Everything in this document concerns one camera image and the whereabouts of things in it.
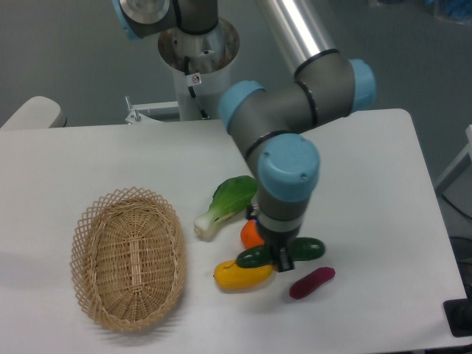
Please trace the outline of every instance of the woven basket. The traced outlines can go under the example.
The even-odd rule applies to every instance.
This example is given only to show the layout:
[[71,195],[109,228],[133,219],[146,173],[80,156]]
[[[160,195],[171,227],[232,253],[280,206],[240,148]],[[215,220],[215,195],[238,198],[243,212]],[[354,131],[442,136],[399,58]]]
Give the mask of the woven basket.
[[176,304],[184,285],[176,212],[150,190],[107,194],[78,221],[71,267],[79,305],[96,323],[111,330],[153,324]]

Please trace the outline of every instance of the sticker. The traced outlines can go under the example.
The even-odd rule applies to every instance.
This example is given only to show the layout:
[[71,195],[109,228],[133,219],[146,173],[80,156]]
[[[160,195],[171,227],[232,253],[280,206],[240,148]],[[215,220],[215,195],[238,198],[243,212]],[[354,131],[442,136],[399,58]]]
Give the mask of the sticker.
[[187,86],[197,86],[201,84],[201,74],[196,72],[195,74],[190,74],[185,77],[187,79]]

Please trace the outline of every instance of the light blue joint cap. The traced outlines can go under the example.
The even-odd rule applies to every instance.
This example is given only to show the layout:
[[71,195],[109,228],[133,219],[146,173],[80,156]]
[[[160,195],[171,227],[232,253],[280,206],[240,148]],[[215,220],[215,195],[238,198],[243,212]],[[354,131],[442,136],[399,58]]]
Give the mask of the light blue joint cap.
[[257,173],[262,187],[280,201],[304,201],[318,183],[318,150],[298,134],[275,136],[260,154]]
[[121,25],[123,27],[123,30],[125,31],[126,35],[128,36],[128,39],[134,41],[136,39],[141,39],[139,38],[136,33],[131,29],[130,25],[126,21],[125,16],[123,15],[121,11],[121,7],[119,5],[119,0],[112,0],[113,1],[113,7],[115,8],[115,11],[117,13],[119,22],[121,22]]
[[367,64],[361,59],[349,60],[354,70],[355,91],[351,113],[362,111],[374,104],[377,97],[375,76]]
[[218,104],[218,113],[224,122],[226,131],[229,132],[233,115],[241,103],[254,91],[263,89],[257,81],[240,81],[226,90]]

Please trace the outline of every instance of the white chair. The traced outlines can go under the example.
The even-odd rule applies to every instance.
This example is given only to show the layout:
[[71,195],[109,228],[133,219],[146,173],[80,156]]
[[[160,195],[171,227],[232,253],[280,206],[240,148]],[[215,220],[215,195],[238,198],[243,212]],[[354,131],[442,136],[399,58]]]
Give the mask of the white chair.
[[66,115],[56,102],[37,96],[24,103],[0,128],[0,131],[62,128],[66,126],[66,123]]

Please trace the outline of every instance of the yellow pepper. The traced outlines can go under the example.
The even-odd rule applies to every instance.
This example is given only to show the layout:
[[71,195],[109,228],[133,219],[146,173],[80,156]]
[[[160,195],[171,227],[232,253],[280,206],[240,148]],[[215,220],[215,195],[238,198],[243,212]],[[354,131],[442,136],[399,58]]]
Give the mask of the yellow pepper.
[[235,260],[229,260],[216,266],[213,277],[222,289],[240,290],[260,284],[271,276],[272,271],[274,271],[272,265],[258,268],[241,268]]

